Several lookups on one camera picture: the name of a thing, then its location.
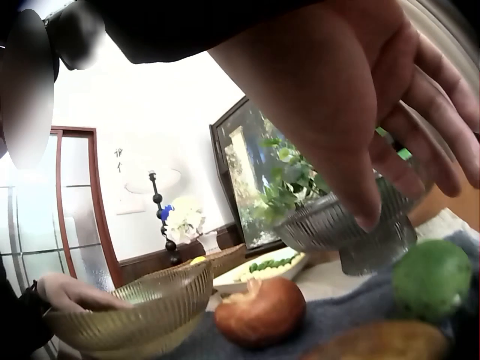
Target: hand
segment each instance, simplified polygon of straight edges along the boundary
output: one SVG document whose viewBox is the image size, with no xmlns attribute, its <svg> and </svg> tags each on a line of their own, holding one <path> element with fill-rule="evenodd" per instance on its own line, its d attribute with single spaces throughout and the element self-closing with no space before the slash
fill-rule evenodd
<svg viewBox="0 0 480 360">
<path fill-rule="evenodd" d="M 37 284 L 40 297 L 60 311 L 83 312 L 128 309 L 132 305 L 65 274 L 42 276 Z"/>
<path fill-rule="evenodd" d="M 449 196 L 460 191 L 439 145 L 400 100 L 446 140 L 479 187 L 479 105 L 458 71 L 412 28 L 395 0 L 326 0 L 249 29 L 209 51 L 312 162 L 359 225 L 381 203 L 372 168 L 401 192 L 418 175 L 374 129 L 381 125 Z"/>
</svg>

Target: lamp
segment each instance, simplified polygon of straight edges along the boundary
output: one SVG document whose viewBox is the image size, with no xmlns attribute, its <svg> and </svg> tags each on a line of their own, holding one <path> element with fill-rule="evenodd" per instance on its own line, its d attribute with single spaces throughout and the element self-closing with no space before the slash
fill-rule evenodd
<svg viewBox="0 0 480 360">
<path fill-rule="evenodd" d="M 142 166 L 145 162 L 136 161 L 130 163 L 131 167 L 128 169 L 127 179 L 125 182 L 125 189 L 133 194 L 149 194 L 152 191 L 154 195 L 152 201 L 158 206 L 156 217 L 162 221 L 162 227 L 160 231 L 167 240 L 165 242 L 165 250 L 170 254 L 170 263 L 172 266 L 179 265 L 181 263 L 181 257 L 177 250 L 177 245 L 174 241 L 167 237 L 167 229 L 165 228 L 165 220 L 162 219 L 162 201 L 163 196 L 159 194 L 158 188 L 168 189 L 175 185 L 181 179 L 181 173 L 178 170 L 167 167 L 165 165 L 155 166 L 151 168 L 157 168 L 159 178 L 157 179 L 157 171 L 146 170 Z"/>
</svg>

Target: framed picture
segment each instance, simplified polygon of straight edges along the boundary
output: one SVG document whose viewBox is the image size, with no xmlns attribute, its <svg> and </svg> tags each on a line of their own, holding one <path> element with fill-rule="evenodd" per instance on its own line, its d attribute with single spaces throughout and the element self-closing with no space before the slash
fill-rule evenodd
<svg viewBox="0 0 480 360">
<path fill-rule="evenodd" d="M 263 147 L 266 138 L 284 138 L 246 97 L 210 125 L 216 168 L 228 204 L 249 254 L 284 246 L 257 211 L 278 154 Z"/>
</svg>

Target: finger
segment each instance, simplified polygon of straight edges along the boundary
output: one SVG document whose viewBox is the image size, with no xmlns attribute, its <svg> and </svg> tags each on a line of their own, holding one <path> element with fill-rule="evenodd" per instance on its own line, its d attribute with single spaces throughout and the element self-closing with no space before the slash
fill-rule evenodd
<svg viewBox="0 0 480 360">
<path fill-rule="evenodd" d="M 380 218 L 381 200 L 368 152 L 337 151 L 328 159 L 317 157 L 314 164 L 358 225 L 372 230 Z"/>
<path fill-rule="evenodd" d="M 406 20 L 383 47 L 372 69 L 377 94 L 377 117 L 383 119 L 408 88 L 414 67 L 418 32 Z"/>
<path fill-rule="evenodd" d="M 415 63 L 445 91 L 467 125 L 479 132 L 478 97 L 455 66 L 424 35 L 420 36 Z"/>
<path fill-rule="evenodd" d="M 418 199 L 425 192 L 420 177 L 383 137 L 375 133 L 369 148 L 373 167 L 408 198 Z"/>
<path fill-rule="evenodd" d="M 382 127 L 412 153 L 445 195 L 460 194 L 460 180 L 450 158 L 407 109 L 396 105 L 383 119 Z"/>
<path fill-rule="evenodd" d="M 454 153 L 470 184 L 479 188 L 480 145 L 472 130 L 455 108 L 431 83 L 427 76 L 416 70 L 404 102 L 416 110 L 445 139 Z"/>
<path fill-rule="evenodd" d="M 63 312 L 84 312 L 85 309 L 71 300 L 66 293 L 62 292 L 53 296 L 54 300 L 50 302 L 52 307 Z"/>
<path fill-rule="evenodd" d="M 78 302 L 88 310 L 120 310 L 133 307 L 132 304 L 94 287 L 82 288 L 78 295 Z"/>
</svg>

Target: green fruit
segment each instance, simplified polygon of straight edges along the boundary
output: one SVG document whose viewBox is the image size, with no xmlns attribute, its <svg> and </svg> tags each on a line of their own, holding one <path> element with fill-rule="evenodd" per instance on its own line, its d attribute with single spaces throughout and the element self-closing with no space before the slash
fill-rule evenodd
<svg viewBox="0 0 480 360">
<path fill-rule="evenodd" d="M 449 241 L 411 248 L 393 270 L 394 296 L 406 317 L 437 322 L 467 297 L 472 267 L 467 254 Z"/>
</svg>

